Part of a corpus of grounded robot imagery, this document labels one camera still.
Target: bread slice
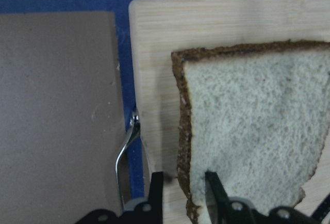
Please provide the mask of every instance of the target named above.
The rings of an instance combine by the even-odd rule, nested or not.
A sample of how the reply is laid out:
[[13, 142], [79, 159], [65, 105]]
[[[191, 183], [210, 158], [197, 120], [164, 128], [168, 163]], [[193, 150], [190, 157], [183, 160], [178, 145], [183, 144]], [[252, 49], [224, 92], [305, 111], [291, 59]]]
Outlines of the bread slice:
[[180, 91], [177, 174], [193, 223], [210, 223], [207, 170], [267, 214], [304, 197], [330, 126], [330, 43], [172, 53]]

